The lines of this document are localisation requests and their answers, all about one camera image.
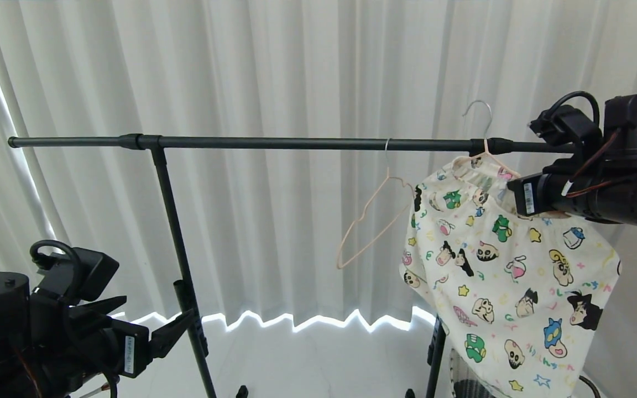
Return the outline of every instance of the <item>yellow star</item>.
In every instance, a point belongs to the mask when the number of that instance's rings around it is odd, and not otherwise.
[[[541,239],[542,234],[540,234],[540,232],[537,229],[530,228],[529,235],[530,235],[531,242],[538,242],[538,243],[542,242],[542,239]]]
[[[510,387],[513,388],[513,390],[515,390],[515,391],[522,391],[523,390],[523,386],[521,386],[520,383],[518,383],[517,380],[511,380],[508,383],[510,383]]]

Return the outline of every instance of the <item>laundry basket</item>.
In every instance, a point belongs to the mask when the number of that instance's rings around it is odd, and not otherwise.
[[[449,365],[452,398],[495,398],[495,396],[491,395],[491,393],[478,382],[478,378],[473,370],[468,367],[468,364],[463,361],[453,349],[450,353]],[[601,398],[598,388],[596,388],[591,380],[584,376],[579,376],[579,379],[591,388],[594,393],[594,398]]]

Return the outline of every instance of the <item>metal hook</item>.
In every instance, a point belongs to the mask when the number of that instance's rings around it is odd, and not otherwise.
[[[463,113],[462,116],[468,115],[468,111],[471,110],[471,106],[477,102],[480,102],[485,106],[488,106],[488,116],[489,116],[488,125],[485,127],[485,131],[483,132],[483,138],[485,138],[485,136],[488,134],[488,129],[490,128],[490,124],[493,123],[493,109],[490,108],[490,104],[488,104],[486,101],[483,101],[483,100],[472,101],[470,104],[468,104],[468,107],[466,108],[466,111]]]
[[[387,168],[388,169],[390,168],[390,158],[387,157],[387,145],[390,144],[390,139],[391,138],[388,138],[387,141],[385,141],[385,163],[387,163]]]

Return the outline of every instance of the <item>black metal rod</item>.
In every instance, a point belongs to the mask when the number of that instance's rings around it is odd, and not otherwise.
[[[205,386],[205,392],[207,393],[208,398],[217,398],[215,395],[215,388],[213,388],[210,370],[208,369],[208,363],[205,361],[205,351],[203,350],[202,340],[197,330],[196,323],[201,321],[200,310],[198,310],[198,301],[195,297],[195,288],[193,287],[193,280],[190,274],[188,256],[184,245],[184,236],[182,236],[181,232],[179,212],[176,210],[174,191],[171,188],[171,179],[169,177],[169,168],[166,165],[166,154],[164,154],[164,149],[152,149],[152,158],[154,159],[154,166],[156,166],[156,174],[159,177],[161,196],[164,199],[164,207],[166,207],[166,215],[169,219],[171,238],[174,241],[176,257],[179,259],[182,284],[174,284],[176,298],[179,300],[179,306],[181,307],[182,312],[193,310],[196,322],[188,327],[188,338],[190,340],[191,348],[193,349],[193,354],[195,355],[198,370],[200,371],[200,377],[202,378],[203,385]]]
[[[155,136],[163,148],[216,149],[333,149],[382,151],[387,139],[378,138],[268,138],[268,137],[169,137]],[[130,136],[120,137],[55,137],[16,138],[8,140],[14,148],[23,146],[126,146]],[[546,143],[518,143],[508,139],[489,139],[489,147],[501,146],[508,152],[572,153],[570,145],[549,146]],[[388,151],[483,151],[482,139],[390,139]]]
[[[434,325],[434,351],[432,354],[432,363],[429,370],[429,381],[427,382],[427,398],[434,398],[437,391],[437,382],[439,381],[439,369],[442,366],[442,356],[444,356],[444,345],[446,344],[447,333],[442,327],[442,320],[437,317]]]

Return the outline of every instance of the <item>clothes rack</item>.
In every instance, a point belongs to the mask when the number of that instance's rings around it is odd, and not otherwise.
[[[470,156],[485,150],[484,139],[390,139],[386,147],[385,139],[361,138],[230,138],[230,137],[176,137],[146,134],[124,134],[118,137],[54,137],[54,138],[18,138],[11,137],[8,144],[12,148],[20,147],[62,147],[62,146],[118,146],[133,150],[152,152],[152,159],[159,179],[161,196],[169,219],[171,239],[181,279],[174,282],[176,298],[179,300],[180,310],[193,310],[195,323],[188,328],[188,338],[195,355],[198,370],[208,398],[217,398],[206,357],[208,343],[203,332],[200,311],[195,295],[195,288],[190,273],[188,257],[185,250],[184,236],[179,222],[174,191],[171,186],[169,169],[166,164],[167,148],[207,148],[207,149],[323,149],[323,150],[364,150],[364,151],[467,151]],[[549,146],[545,143],[518,143],[504,138],[488,138],[488,149],[491,154],[506,154],[510,152],[539,152],[539,153],[573,153],[571,145]],[[437,387],[438,373],[444,350],[445,332],[437,318],[434,336],[430,345],[430,377],[427,386],[427,398],[434,398]],[[247,387],[242,385],[236,398],[246,398],[249,395]],[[407,397],[414,396],[412,390],[407,391]]]

